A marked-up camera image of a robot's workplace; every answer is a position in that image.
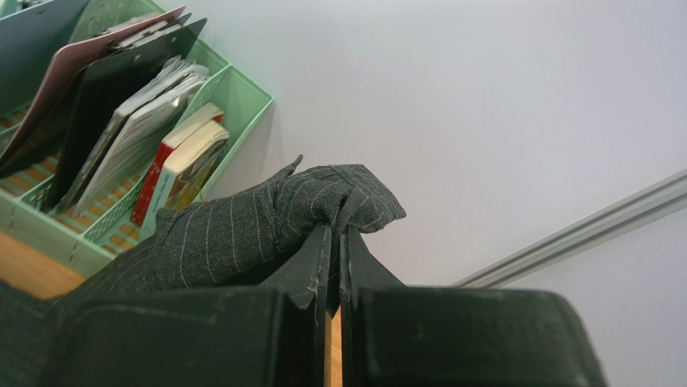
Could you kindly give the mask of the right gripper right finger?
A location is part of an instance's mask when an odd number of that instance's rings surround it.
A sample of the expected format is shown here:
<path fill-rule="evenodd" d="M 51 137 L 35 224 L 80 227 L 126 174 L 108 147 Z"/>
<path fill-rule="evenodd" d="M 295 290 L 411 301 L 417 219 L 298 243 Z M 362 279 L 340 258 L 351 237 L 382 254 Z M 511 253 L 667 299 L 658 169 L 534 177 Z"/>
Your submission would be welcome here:
<path fill-rule="evenodd" d="M 404 285 L 349 227 L 340 240 L 346 386 L 603 386 L 557 293 Z"/>

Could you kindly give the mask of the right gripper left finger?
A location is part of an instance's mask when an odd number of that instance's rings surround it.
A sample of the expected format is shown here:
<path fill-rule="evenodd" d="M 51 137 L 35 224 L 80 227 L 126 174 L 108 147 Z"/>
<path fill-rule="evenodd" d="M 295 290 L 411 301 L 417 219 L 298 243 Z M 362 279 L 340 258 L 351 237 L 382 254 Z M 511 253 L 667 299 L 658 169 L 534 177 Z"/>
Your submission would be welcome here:
<path fill-rule="evenodd" d="M 327 386 L 331 229 L 258 285 L 86 303 L 56 337 L 42 386 Z"/>

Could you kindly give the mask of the black pinstriped long sleeve shirt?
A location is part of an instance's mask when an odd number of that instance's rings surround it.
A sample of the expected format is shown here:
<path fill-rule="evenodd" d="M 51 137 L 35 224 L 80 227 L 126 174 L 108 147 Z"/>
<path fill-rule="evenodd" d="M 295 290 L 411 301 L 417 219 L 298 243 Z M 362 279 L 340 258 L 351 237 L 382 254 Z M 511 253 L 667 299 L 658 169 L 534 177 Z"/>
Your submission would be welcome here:
<path fill-rule="evenodd" d="M 268 180 L 230 197 L 163 209 L 155 233 L 114 258 L 76 289 L 41 300 L 1 285 L 1 383 L 34 386 L 58 329 L 98 296 L 203 289 L 245 281 L 296 252 L 318 223 L 338 239 L 406 216 L 392 192 L 362 164 L 289 164 Z"/>

